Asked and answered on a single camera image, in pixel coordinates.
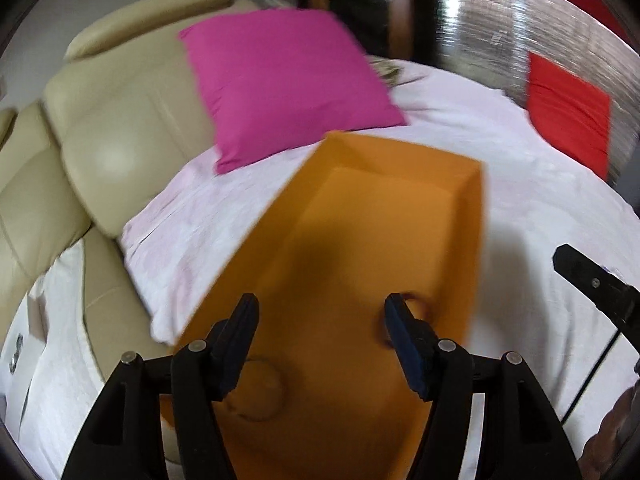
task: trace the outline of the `sofa headrest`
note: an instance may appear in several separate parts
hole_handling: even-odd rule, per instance
[[[37,124],[34,115],[33,106],[18,115],[0,150],[3,171],[6,161],[15,160],[17,166],[26,155],[0,186],[0,346],[25,293],[90,225],[66,179],[58,147],[53,142],[44,146],[46,131],[31,130]],[[34,139],[41,149],[28,153],[26,146]]]
[[[100,54],[163,25],[228,6],[233,0],[140,0],[97,20],[69,44],[65,60]]]
[[[236,0],[215,14],[257,8]],[[46,108],[69,180],[112,238],[184,164],[213,145],[214,125],[177,37],[210,15],[68,63],[47,84]]]
[[[0,146],[2,146],[2,141],[6,137],[6,134],[9,133],[11,124],[14,122],[15,113],[14,108],[0,110]]]

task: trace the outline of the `orange cardboard tray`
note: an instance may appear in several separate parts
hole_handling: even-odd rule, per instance
[[[412,292],[440,337],[464,341],[481,186],[477,161],[340,132],[295,174],[177,346],[203,338],[242,293],[258,297],[254,362],[215,406],[239,480],[406,477],[429,405],[385,339],[383,302]]]

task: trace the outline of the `beige leather sofa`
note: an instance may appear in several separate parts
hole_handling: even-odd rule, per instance
[[[250,0],[142,0],[82,31],[41,102],[0,111],[0,344],[22,297],[84,237],[84,320],[105,378],[127,350],[144,358],[149,318],[114,242],[187,163],[211,147],[178,31]],[[177,460],[172,436],[167,457]]]

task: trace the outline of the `black clamp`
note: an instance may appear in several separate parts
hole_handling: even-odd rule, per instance
[[[409,387],[433,405],[408,480],[457,480],[473,394],[485,394],[476,480],[580,480],[556,412],[524,359],[471,355],[414,319],[399,294],[385,323]]]
[[[258,326],[258,301],[244,294],[229,319],[176,355],[143,361],[123,354],[66,463],[63,480],[167,480],[161,394],[173,396],[180,460],[189,480],[235,480],[211,407],[238,384]]]
[[[600,356],[596,365],[583,383],[570,410],[579,400],[598,367],[611,350],[621,333],[640,352],[640,292],[622,282],[570,245],[556,249],[553,257],[554,269],[564,279],[580,290],[616,326],[618,332]],[[634,368],[640,373],[640,360]],[[614,457],[603,480],[638,478],[640,476],[640,396],[635,395],[629,416],[618,430],[616,441],[620,450]]]

